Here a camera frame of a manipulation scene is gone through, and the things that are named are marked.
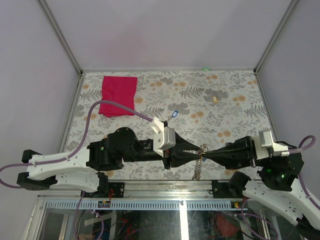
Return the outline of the grey keyring with yellow handle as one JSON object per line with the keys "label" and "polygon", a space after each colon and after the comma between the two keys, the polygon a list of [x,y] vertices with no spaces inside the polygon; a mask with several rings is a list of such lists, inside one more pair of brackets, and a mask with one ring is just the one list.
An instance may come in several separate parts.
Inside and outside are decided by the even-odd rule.
{"label": "grey keyring with yellow handle", "polygon": [[201,179],[201,173],[202,173],[202,166],[204,163],[202,154],[205,153],[206,151],[208,151],[208,146],[206,143],[202,144],[199,147],[198,150],[198,155],[200,156],[200,159],[197,159],[195,162],[195,168],[194,168],[194,172],[193,172],[193,176],[191,178],[192,181],[199,181]]}

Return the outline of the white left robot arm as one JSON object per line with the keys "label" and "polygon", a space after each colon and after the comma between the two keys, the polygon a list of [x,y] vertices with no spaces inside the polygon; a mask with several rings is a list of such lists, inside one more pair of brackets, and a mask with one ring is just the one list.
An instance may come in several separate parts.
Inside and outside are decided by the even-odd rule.
{"label": "white left robot arm", "polygon": [[169,170],[200,159],[199,150],[167,126],[163,134],[145,140],[139,140],[132,129],[121,127],[75,155],[41,155],[25,150],[22,161],[28,164],[27,170],[18,174],[16,183],[29,191],[79,189],[102,198],[110,190],[105,172],[121,170],[124,163],[150,161],[162,161]]}

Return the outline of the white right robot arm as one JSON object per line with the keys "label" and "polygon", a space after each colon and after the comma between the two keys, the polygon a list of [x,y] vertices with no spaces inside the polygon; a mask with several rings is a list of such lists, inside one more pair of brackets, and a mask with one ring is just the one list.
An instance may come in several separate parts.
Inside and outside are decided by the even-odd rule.
{"label": "white right robot arm", "polygon": [[202,154],[235,173],[227,183],[233,197],[255,200],[281,215],[308,240],[320,238],[320,201],[301,176],[302,153],[316,137],[308,135],[298,147],[274,141],[270,131],[246,136]]}

